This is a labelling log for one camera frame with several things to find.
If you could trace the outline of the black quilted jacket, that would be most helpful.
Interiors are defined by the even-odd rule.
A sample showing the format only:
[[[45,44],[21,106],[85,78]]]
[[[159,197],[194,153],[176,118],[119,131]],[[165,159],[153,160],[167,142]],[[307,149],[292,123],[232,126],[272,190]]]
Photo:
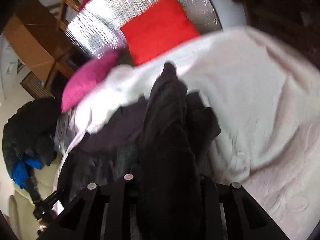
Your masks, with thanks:
[[[219,133],[213,110],[166,63],[148,99],[119,107],[69,152],[57,183],[60,202],[66,207],[89,183],[131,173],[139,182],[130,199],[131,239],[207,239],[197,165]]]

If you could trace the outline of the blue jacket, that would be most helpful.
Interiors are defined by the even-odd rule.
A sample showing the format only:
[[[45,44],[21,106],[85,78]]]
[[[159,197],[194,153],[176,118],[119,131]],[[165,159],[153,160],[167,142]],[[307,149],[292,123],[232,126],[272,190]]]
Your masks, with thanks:
[[[30,179],[31,175],[28,172],[28,168],[35,168],[41,170],[44,167],[44,164],[38,159],[25,157],[22,160],[19,160],[13,169],[12,179],[15,184],[19,186],[20,189],[25,189],[26,181]]]

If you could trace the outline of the black coat pile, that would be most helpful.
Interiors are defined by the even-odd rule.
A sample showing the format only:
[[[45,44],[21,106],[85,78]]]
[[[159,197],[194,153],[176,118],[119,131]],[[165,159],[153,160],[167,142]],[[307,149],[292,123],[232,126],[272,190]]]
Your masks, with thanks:
[[[29,101],[17,110],[3,128],[2,152],[12,179],[14,168],[27,157],[49,166],[56,158],[54,135],[61,115],[55,98]]]

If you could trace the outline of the grey folded garment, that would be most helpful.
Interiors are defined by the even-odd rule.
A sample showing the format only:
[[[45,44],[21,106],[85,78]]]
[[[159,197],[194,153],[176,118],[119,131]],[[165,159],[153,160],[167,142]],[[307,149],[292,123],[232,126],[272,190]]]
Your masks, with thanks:
[[[57,120],[54,145],[55,150],[64,155],[77,133],[72,111],[63,113]]]

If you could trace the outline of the white pink bed blanket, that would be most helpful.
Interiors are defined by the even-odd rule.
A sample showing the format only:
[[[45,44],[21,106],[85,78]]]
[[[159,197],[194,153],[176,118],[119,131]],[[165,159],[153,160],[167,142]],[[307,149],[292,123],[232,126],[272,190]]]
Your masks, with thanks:
[[[256,29],[207,34],[141,66],[114,67],[76,108],[72,146],[149,95],[165,60],[217,115],[218,181],[243,182],[289,239],[307,239],[319,222],[319,71]]]

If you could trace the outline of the pink pillow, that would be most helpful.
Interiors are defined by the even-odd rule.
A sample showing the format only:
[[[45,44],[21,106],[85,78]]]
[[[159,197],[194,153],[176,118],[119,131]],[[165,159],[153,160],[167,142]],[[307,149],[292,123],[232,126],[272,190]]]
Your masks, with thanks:
[[[69,79],[62,94],[61,112],[66,113],[95,88],[116,65],[119,53],[111,51],[99,59],[91,59],[82,65]]]

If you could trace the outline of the brown wooden pillar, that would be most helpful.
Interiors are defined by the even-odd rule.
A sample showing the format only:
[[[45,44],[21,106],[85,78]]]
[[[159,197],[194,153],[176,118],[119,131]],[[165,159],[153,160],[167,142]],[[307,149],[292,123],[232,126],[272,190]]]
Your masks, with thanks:
[[[56,70],[67,78],[74,73],[63,62],[72,45],[63,31],[56,29],[56,23],[39,0],[23,0],[3,31],[18,57],[43,82]]]

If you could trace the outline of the silver foil insulation board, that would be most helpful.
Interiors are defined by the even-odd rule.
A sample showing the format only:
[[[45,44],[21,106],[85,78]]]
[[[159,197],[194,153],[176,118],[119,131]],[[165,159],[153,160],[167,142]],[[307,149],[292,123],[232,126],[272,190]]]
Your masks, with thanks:
[[[159,0],[90,0],[67,25],[66,36],[90,57],[127,45],[120,28]],[[201,33],[220,30],[221,24],[210,0],[178,0],[188,19]]]

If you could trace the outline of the red square pillow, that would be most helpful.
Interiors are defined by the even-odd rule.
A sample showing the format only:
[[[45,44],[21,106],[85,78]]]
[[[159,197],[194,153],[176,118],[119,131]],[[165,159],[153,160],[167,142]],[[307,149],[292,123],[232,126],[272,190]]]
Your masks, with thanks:
[[[177,0],[159,0],[120,30],[136,65],[200,35]]]

